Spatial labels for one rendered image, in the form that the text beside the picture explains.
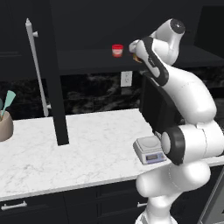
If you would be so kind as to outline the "grey digital scale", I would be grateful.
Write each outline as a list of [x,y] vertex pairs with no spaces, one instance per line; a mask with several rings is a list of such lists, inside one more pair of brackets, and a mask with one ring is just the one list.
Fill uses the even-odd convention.
[[157,136],[138,138],[133,143],[133,148],[143,165],[161,163],[166,160]]

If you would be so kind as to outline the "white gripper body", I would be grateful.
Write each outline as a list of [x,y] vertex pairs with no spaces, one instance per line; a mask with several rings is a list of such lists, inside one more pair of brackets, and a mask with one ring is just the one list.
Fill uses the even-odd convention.
[[137,53],[138,52],[138,42],[139,42],[139,39],[137,39],[137,40],[134,40],[133,42],[131,42],[130,44],[129,44],[129,51],[131,52],[131,53]]

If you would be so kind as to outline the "black drawer front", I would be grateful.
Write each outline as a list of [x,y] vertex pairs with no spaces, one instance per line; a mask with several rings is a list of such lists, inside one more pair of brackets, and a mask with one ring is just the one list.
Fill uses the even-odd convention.
[[101,216],[126,212],[137,208],[137,202],[146,203],[136,189],[136,181],[129,180],[97,187],[97,200]]
[[6,211],[0,209],[0,224],[68,224],[67,210],[61,192],[1,201],[0,207],[4,204],[20,204],[23,201],[27,203],[27,207]]

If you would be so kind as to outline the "teal spatula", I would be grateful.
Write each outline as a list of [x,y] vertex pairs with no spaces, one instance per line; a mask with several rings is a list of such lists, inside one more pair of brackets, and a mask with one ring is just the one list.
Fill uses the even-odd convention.
[[16,97],[16,94],[13,91],[9,90],[7,92],[5,101],[2,101],[0,99],[0,119],[4,118],[5,110],[12,104],[15,97]]

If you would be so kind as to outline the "white wall outlet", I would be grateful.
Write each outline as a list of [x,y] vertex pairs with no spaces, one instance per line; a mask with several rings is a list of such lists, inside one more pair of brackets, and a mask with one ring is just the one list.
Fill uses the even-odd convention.
[[121,87],[130,87],[132,84],[132,71],[121,72]]

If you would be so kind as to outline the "black cabinet door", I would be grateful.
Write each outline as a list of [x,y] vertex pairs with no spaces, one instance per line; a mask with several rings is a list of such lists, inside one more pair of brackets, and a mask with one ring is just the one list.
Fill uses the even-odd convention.
[[202,8],[194,44],[224,59],[224,5]]
[[63,95],[60,82],[60,71],[57,59],[56,43],[53,30],[53,16],[50,5],[50,0],[47,0],[48,6],[48,21],[49,21],[49,81],[48,89],[50,102],[52,106],[52,115],[54,128],[57,138],[58,146],[69,144],[69,138],[67,133],[67,120],[64,109]]

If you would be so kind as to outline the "black microwave oven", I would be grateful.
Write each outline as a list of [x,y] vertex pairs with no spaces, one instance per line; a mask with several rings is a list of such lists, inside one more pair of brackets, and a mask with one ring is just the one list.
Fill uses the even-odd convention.
[[153,133],[162,134],[167,128],[185,123],[171,97],[155,84],[148,72],[143,73],[139,111]]

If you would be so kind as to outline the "black cupboard door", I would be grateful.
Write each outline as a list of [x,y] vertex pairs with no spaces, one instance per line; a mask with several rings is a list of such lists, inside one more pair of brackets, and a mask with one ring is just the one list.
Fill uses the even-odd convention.
[[85,224],[97,219],[96,189],[94,187],[64,192],[69,224]]

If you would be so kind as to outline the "beige utensil pot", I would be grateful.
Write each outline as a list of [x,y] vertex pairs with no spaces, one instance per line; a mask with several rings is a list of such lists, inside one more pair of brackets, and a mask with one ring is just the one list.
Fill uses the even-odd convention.
[[0,142],[12,137],[14,131],[13,120],[8,111],[4,112],[3,120],[0,122]]

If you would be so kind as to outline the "red canned food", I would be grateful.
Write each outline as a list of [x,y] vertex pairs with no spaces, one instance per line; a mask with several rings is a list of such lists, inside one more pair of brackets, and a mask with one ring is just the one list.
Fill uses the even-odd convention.
[[123,56],[123,45],[115,44],[112,45],[112,55],[116,58]]

